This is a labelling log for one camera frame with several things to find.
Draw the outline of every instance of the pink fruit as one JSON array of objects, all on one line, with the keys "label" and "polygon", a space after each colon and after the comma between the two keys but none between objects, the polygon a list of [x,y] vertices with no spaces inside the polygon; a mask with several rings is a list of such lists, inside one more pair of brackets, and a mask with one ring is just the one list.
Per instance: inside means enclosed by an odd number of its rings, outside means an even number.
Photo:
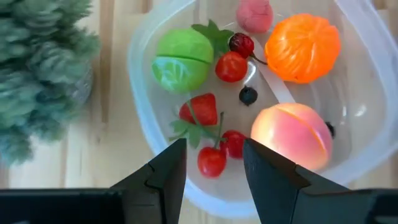
[{"label": "pink fruit", "polygon": [[252,126],[251,138],[309,170],[325,167],[333,147],[322,118],[298,103],[262,110]]},{"label": "pink fruit", "polygon": [[264,33],[272,25],[274,13],[269,0],[241,0],[236,11],[238,24],[249,33]]}]

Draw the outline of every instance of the red cherry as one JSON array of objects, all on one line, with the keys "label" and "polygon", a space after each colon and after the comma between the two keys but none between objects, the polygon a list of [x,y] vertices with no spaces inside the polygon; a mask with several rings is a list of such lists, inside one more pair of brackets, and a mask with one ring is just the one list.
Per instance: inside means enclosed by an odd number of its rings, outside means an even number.
[{"label": "red cherry", "polygon": [[254,42],[248,35],[236,33],[229,40],[229,49],[239,53],[244,58],[248,58],[253,54]]},{"label": "red cherry", "polygon": [[209,179],[218,178],[226,167],[226,154],[213,147],[204,147],[198,156],[198,168]]},{"label": "red cherry", "polygon": [[229,130],[223,134],[226,141],[220,142],[220,149],[233,159],[243,159],[243,143],[246,136],[239,131]]},{"label": "red cherry", "polygon": [[216,65],[216,74],[218,78],[229,83],[242,80],[247,72],[248,62],[236,52],[224,54]]}]

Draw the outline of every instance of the toy orange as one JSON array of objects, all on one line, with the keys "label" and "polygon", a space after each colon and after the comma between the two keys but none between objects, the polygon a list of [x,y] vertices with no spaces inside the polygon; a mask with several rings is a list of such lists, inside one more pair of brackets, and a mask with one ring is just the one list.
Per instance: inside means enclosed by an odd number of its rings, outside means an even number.
[{"label": "toy orange", "polygon": [[327,19],[298,14],[276,25],[265,54],[269,68],[281,79],[304,84],[326,75],[340,49],[338,29]]}]

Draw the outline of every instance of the green stem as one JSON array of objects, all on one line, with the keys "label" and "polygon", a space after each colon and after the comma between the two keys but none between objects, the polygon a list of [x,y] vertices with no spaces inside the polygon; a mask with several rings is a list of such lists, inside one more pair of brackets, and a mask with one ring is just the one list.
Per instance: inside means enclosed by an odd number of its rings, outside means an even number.
[{"label": "green stem", "polygon": [[207,135],[209,136],[209,138],[213,138],[213,139],[217,139],[218,141],[220,140],[219,136],[215,136],[213,133],[209,132],[206,128],[203,127],[203,125],[201,125],[201,123],[199,122],[196,114],[193,111],[192,105],[191,105],[191,100],[187,101],[187,105],[188,105],[188,109],[192,114],[192,118],[195,121],[196,125],[199,126],[199,128]]},{"label": "green stem", "polygon": [[218,146],[218,143],[220,143],[220,138],[221,138],[221,129],[223,128],[223,120],[224,120],[224,112],[220,113],[220,127],[218,128],[218,139],[216,140],[214,144],[214,148],[216,149]]},{"label": "green stem", "polygon": [[174,137],[169,138],[169,141],[174,141],[174,140],[180,139],[180,138],[184,137],[187,133],[188,133],[188,129],[186,129],[185,131],[181,132],[181,134],[179,134],[178,136],[174,136]]}]

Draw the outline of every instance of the container rim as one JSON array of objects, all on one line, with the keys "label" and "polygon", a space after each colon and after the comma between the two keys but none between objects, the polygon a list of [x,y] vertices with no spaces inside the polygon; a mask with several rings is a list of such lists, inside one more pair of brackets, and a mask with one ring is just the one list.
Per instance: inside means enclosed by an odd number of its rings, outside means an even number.
[{"label": "container rim", "polygon": [[[370,1],[335,0],[335,2],[350,23],[354,25],[364,46],[368,49],[379,78],[382,74],[383,79],[380,78],[380,80],[387,99],[386,120],[382,125],[382,131],[375,137],[372,143],[358,154],[357,157],[350,159],[349,162],[346,161],[321,174],[331,180],[339,177],[338,182],[346,185],[387,159],[395,151],[395,147],[398,147],[398,144],[394,144],[394,147],[391,147],[386,143],[398,111],[398,106],[394,104],[393,98],[393,96],[397,96],[398,87],[396,78],[398,77],[398,71],[394,71],[391,61],[384,59],[391,57],[389,55],[391,51],[398,58],[398,48],[389,34],[386,25],[382,22]],[[143,55],[154,32],[176,13],[194,3],[195,0],[167,0],[159,4],[145,16],[131,38],[127,56],[131,90],[134,95],[136,111],[144,136],[156,155],[161,153],[169,144],[166,138],[164,138],[159,124],[156,122],[154,110],[149,103],[148,96],[141,94],[145,92],[144,80],[140,78],[141,74],[143,74]],[[366,36],[365,34],[369,32],[372,32],[374,35]],[[375,39],[384,40],[381,43],[383,46],[374,45]],[[388,150],[383,155],[378,154],[376,150],[372,152],[371,149],[380,146],[388,147]],[[362,166],[364,160],[368,162],[366,168]],[[352,167],[356,169],[355,172],[346,172]],[[200,190],[188,177],[184,195],[196,206],[219,217],[247,218],[257,214],[252,200],[225,202]]]}]

